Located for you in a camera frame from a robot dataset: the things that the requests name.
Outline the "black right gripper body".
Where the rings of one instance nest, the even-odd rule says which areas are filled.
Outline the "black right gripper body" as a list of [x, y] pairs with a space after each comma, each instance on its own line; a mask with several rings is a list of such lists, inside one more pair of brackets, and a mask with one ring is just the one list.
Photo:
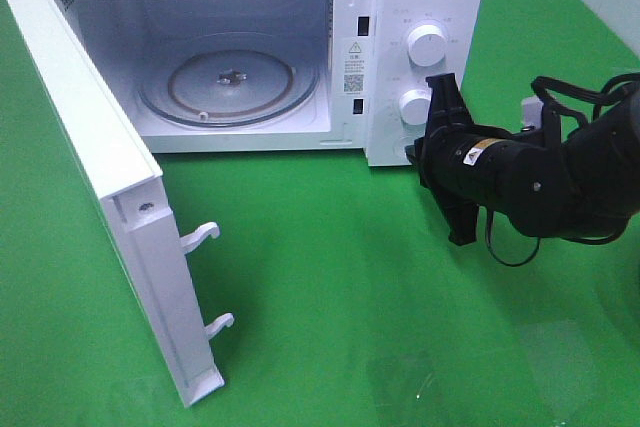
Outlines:
[[431, 192], [449, 226], [448, 240], [457, 246], [476, 241], [476, 203], [447, 187], [436, 176], [435, 161], [449, 161], [444, 156], [448, 140], [454, 133], [465, 133], [474, 122], [460, 93], [454, 73], [426, 78], [431, 101], [425, 132], [405, 148], [409, 162], [417, 168], [420, 185]]

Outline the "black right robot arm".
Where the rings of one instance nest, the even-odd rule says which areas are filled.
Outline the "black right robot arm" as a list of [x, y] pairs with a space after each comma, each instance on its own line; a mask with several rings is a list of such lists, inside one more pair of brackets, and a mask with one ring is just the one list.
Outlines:
[[480, 207], [518, 232], [592, 245], [617, 239], [639, 211], [639, 76], [592, 91], [539, 76], [540, 125], [510, 133], [474, 122], [453, 74], [426, 80], [425, 133], [407, 147], [457, 245], [475, 241]]

